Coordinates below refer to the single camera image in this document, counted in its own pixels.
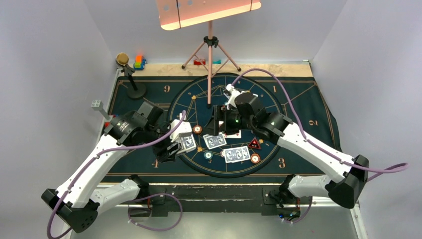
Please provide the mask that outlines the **blue playing card box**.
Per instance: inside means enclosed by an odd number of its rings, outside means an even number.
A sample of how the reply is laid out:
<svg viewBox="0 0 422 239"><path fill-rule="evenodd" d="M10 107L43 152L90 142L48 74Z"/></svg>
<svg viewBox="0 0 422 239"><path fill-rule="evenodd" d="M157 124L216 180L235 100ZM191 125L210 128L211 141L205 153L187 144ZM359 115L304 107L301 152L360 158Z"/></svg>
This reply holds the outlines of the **blue playing card box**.
<svg viewBox="0 0 422 239"><path fill-rule="evenodd" d="M193 134L189 136L180 137L179 141L181 143L182 148L178 151L178 154L189 153L197 148L197 144Z"/></svg>

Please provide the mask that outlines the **red triangular dealer button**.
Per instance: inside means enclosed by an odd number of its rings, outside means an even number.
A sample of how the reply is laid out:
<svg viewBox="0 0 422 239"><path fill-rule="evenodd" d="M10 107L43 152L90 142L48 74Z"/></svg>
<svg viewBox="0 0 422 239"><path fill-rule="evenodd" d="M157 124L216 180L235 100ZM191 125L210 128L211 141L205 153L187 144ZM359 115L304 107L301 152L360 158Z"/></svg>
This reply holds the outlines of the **red triangular dealer button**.
<svg viewBox="0 0 422 239"><path fill-rule="evenodd" d="M261 150L261 146L260 146L259 140L257 138L254 138L253 140L251 140L251 142L248 144L247 147L250 148L250 149Z"/></svg>

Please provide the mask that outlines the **orange poker chip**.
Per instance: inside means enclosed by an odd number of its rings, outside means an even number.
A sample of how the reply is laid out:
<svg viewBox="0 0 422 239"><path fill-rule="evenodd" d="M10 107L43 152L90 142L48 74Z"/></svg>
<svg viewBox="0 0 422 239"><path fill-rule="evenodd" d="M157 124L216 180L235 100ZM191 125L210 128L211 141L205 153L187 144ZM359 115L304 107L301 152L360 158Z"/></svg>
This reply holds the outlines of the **orange poker chip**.
<svg viewBox="0 0 422 239"><path fill-rule="evenodd" d="M258 164L261 161L261 159L260 159L260 156L258 154L254 153L250 156L250 161L253 164Z"/></svg>
<svg viewBox="0 0 422 239"><path fill-rule="evenodd" d="M196 125L193 127L193 133L194 134L201 134L203 131L203 128L200 125Z"/></svg>

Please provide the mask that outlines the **green poker chip stack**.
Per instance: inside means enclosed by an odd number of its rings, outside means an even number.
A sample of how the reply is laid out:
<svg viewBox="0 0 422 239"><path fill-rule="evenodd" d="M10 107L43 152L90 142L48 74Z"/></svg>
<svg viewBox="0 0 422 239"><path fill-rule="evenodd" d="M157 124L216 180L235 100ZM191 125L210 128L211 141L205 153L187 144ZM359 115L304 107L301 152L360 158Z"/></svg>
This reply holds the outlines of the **green poker chip stack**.
<svg viewBox="0 0 422 239"><path fill-rule="evenodd" d="M204 158L206 160L211 160L212 157L213 157L213 153L212 152L209 152L209 151L204 152Z"/></svg>

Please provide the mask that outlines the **blue backed playing card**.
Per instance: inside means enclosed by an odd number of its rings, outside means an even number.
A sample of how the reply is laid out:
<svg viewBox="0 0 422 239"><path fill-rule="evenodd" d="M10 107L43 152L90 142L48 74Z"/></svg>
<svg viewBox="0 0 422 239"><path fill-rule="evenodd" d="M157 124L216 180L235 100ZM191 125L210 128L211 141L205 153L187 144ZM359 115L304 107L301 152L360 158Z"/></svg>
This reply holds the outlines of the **blue backed playing card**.
<svg viewBox="0 0 422 239"><path fill-rule="evenodd" d="M223 150L223 155L225 158L226 163L232 163L237 159L235 150L233 149L225 149Z"/></svg>
<svg viewBox="0 0 422 239"><path fill-rule="evenodd" d="M221 147L227 144L224 135L221 133L218 135L207 134L203 136L203 139L208 149L214 149L214 148Z"/></svg>
<svg viewBox="0 0 422 239"><path fill-rule="evenodd" d="M235 150L237 159L234 162L241 162L250 159L250 153L247 146L232 148Z"/></svg>

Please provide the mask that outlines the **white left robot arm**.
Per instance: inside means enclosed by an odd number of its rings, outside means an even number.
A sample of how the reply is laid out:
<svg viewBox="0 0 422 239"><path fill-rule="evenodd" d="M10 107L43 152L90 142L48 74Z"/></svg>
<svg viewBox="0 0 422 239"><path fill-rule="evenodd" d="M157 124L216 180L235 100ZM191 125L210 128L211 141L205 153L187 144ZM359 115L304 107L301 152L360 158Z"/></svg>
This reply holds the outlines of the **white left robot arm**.
<svg viewBox="0 0 422 239"><path fill-rule="evenodd" d="M105 190L96 188L129 151L151 147L156 162L164 163L195 149L187 112L182 111L170 122L159 121L162 113L160 107L145 101L138 110L114 117L74 174L57 189L43 192L41 198L52 209L52 216L63 220L70 231L81 233L108 209L149 199L149 185L137 175Z"/></svg>

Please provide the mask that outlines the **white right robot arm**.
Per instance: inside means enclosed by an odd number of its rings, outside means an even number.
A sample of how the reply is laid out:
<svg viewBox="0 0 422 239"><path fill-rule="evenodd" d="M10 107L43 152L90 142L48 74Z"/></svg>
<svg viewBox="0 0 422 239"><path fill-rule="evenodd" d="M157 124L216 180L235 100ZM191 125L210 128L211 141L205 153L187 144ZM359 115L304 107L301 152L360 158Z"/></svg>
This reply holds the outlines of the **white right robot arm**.
<svg viewBox="0 0 422 239"><path fill-rule="evenodd" d="M324 173L305 177L288 175L275 196L281 205L316 196L330 198L344 208L355 206L368 180L364 170L369 165L366 157L352 157L326 145L284 114L267 112L249 92L231 95L228 106L213 106L211 118L204 126L204 132L210 135L232 134L242 129L291 151Z"/></svg>

